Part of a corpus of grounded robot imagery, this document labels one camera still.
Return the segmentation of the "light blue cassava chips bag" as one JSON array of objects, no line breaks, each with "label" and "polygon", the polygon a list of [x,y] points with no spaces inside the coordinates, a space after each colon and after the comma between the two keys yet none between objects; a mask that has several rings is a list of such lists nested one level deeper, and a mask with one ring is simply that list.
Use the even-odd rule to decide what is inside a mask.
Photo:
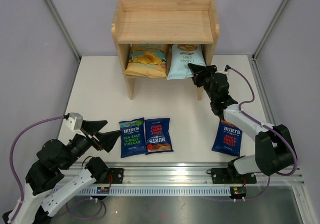
[{"label": "light blue cassava chips bag", "polygon": [[171,64],[167,80],[186,79],[193,76],[188,64],[205,66],[200,44],[174,44],[171,49]]}]

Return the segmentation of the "blue Burts sea salt bag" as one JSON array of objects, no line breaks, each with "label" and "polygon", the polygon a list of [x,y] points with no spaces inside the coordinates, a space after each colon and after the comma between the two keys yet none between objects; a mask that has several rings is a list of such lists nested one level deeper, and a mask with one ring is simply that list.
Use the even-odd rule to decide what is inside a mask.
[{"label": "blue Burts sea salt bag", "polygon": [[119,122],[121,158],[147,153],[144,122],[144,118]]}]

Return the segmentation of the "tan kettle cooked chips bag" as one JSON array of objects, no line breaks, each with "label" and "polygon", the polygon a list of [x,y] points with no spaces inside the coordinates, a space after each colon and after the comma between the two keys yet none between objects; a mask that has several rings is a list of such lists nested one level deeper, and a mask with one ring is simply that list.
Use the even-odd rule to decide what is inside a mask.
[{"label": "tan kettle cooked chips bag", "polygon": [[132,44],[124,74],[147,78],[166,78],[168,51],[168,44]]}]

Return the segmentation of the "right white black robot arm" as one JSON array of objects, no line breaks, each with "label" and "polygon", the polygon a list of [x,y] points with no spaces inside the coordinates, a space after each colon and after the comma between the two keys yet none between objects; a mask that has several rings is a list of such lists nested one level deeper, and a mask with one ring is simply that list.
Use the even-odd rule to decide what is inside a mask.
[{"label": "right white black robot arm", "polygon": [[[243,110],[245,103],[237,103],[229,94],[227,73],[231,67],[227,65],[222,72],[214,65],[199,66],[190,63],[188,67],[192,72],[194,85],[202,87],[207,93],[212,112],[221,120],[241,129],[255,143],[253,155],[239,157],[228,163],[228,179],[239,182],[248,173],[263,173],[266,176],[293,175],[298,167],[298,158],[288,128],[260,121]],[[292,166],[292,170],[283,173],[289,166]]]}]

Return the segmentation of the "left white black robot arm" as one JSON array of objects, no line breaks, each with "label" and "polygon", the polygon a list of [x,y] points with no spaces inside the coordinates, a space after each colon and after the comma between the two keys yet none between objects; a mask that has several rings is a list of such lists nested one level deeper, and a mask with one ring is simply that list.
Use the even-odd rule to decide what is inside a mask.
[{"label": "left white black robot arm", "polygon": [[89,148],[110,152],[122,134],[121,130],[100,132],[107,124],[106,120],[86,121],[78,113],[63,118],[75,136],[67,145],[51,139],[37,152],[37,161],[29,169],[25,183],[17,181],[20,198],[12,211],[3,214],[6,224],[48,224],[83,188],[103,183],[108,178],[109,167],[100,157],[92,157],[75,178],[51,193],[64,178],[62,171],[69,169]]}]

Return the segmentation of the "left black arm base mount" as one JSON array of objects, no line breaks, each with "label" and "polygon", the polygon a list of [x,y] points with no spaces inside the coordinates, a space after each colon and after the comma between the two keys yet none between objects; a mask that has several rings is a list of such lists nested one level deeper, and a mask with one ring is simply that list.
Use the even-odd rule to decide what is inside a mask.
[{"label": "left black arm base mount", "polygon": [[123,168],[109,168],[106,177],[101,181],[102,184],[122,184],[124,179]]}]

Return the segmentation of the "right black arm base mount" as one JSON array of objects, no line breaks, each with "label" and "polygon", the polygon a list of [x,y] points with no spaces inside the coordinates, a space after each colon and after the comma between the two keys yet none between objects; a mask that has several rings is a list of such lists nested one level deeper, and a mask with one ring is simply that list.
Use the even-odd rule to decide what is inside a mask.
[{"label": "right black arm base mount", "polygon": [[211,168],[206,171],[211,175],[213,184],[256,184],[257,179],[254,173],[244,175],[231,175],[227,168]]}]

